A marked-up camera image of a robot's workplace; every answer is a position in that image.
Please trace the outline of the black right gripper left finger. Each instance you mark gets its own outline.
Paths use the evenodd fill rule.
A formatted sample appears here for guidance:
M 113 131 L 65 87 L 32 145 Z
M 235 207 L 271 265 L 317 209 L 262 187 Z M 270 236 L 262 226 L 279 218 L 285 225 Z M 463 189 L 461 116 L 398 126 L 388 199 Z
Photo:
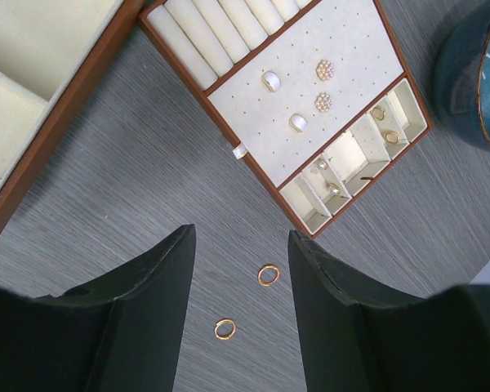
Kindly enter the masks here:
M 196 230 L 61 296 L 0 287 L 0 391 L 170 391 L 194 271 Z

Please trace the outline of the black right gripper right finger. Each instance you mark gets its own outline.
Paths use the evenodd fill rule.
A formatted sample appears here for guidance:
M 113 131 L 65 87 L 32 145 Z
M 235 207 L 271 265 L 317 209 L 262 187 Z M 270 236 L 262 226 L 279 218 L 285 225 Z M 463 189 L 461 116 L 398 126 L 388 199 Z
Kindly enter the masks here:
M 412 296 L 298 230 L 287 254 L 308 390 L 490 391 L 490 285 Z

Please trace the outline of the brown jewelry box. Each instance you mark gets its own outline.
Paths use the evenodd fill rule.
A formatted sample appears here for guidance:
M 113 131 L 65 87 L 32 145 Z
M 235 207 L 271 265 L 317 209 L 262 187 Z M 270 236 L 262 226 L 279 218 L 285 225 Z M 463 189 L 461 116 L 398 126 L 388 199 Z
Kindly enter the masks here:
M 130 33 L 141 1 L 0 1 L 0 234 Z

